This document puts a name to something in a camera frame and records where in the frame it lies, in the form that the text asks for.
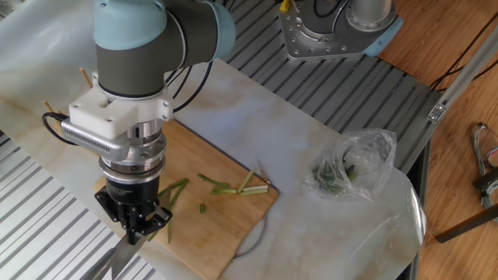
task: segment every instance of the white marble surface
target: white marble surface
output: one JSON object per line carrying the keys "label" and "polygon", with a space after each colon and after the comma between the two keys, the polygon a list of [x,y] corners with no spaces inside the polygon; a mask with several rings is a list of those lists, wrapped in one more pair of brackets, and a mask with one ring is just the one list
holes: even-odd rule
{"label": "white marble surface", "polygon": [[[78,67],[95,69],[93,3],[27,3],[0,24],[0,129],[122,235],[121,227],[93,198],[92,186],[102,175],[97,158],[60,143],[40,120],[45,111],[42,100],[66,111],[86,90]],[[194,67],[176,102],[193,93],[205,67]],[[389,279],[415,256],[416,201],[406,177],[393,171],[391,184],[376,203],[324,201],[296,192],[315,156],[340,135],[224,62],[215,61],[201,94],[177,117],[245,166],[253,168],[256,160],[261,161],[281,191],[268,214],[262,244],[235,260],[222,278]],[[260,228],[250,234],[242,250],[254,242]],[[304,233],[313,239],[303,238]],[[168,279],[199,278],[155,242],[139,253]]]}

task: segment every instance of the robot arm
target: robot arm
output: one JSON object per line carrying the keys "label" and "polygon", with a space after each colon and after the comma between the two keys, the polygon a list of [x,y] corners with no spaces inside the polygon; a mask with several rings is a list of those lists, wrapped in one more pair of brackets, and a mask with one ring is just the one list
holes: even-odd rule
{"label": "robot arm", "polygon": [[96,199],[133,245],[172,216],[157,199],[167,160],[161,128],[173,115],[164,73],[228,54],[235,24],[211,2],[97,0],[93,39],[93,88],[69,105],[61,129],[100,155],[107,182]]}

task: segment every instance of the wooden skewer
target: wooden skewer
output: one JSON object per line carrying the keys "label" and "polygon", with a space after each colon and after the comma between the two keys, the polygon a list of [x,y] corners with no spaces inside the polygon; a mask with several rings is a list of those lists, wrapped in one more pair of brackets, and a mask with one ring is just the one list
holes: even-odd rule
{"label": "wooden skewer", "polygon": [[79,69],[79,71],[81,72],[81,75],[82,75],[82,76],[83,76],[83,78],[85,79],[86,85],[87,85],[89,88],[93,88],[92,82],[91,82],[91,81],[90,81],[90,79],[88,78],[88,75],[86,74],[85,69],[83,69],[83,67],[81,67],[81,68]]}
{"label": "wooden skewer", "polygon": [[50,105],[48,105],[48,102],[46,100],[44,100],[44,102],[42,102],[42,104],[45,106],[47,111],[54,113],[54,110],[52,110],[52,107],[50,107]]}

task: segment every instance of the metal ring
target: metal ring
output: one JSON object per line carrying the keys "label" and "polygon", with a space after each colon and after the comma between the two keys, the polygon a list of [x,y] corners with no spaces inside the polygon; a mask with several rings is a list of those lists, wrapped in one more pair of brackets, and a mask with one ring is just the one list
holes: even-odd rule
{"label": "metal ring", "polygon": [[165,165],[166,160],[162,159],[156,167],[145,173],[123,174],[112,170],[103,162],[102,157],[99,158],[99,166],[106,178],[119,184],[143,184],[150,182],[151,180],[156,179],[163,172]]}

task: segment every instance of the metal grating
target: metal grating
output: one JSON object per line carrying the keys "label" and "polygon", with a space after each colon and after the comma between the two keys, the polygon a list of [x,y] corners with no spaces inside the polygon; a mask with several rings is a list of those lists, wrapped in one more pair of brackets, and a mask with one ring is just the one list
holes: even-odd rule
{"label": "metal grating", "polygon": [[[79,279],[119,238],[0,132],[1,279]],[[119,279],[163,276],[135,255]]]}
{"label": "metal grating", "polygon": [[408,172],[436,128],[426,116],[439,93],[378,58],[290,61],[273,0],[247,0],[231,12],[237,41],[228,64],[338,132],[394,131],[395,165]]}

